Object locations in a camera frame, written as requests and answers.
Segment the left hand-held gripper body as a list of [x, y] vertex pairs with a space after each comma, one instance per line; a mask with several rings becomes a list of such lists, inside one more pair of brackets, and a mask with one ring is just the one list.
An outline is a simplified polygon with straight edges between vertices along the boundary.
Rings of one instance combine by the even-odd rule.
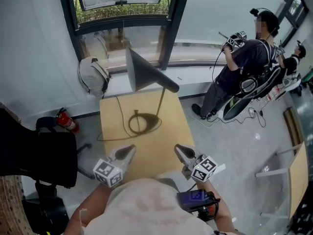
[[109, 188], [115, 188], [122, 183], [124, 174], [127, 170], [127, 161], [125, 159], [113, 159], [105, 157], [99, 159], [93, 173], [95, 179]]

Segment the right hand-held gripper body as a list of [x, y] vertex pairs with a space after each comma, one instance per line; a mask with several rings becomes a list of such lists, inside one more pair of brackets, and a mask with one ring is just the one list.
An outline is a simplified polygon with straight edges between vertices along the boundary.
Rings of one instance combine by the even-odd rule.
[[182, 169], [183, 176], [189, 180], [206, 182], [216, 171], [218, 164], [205, 154], [200, 155], [194, 162], [189, 162]]

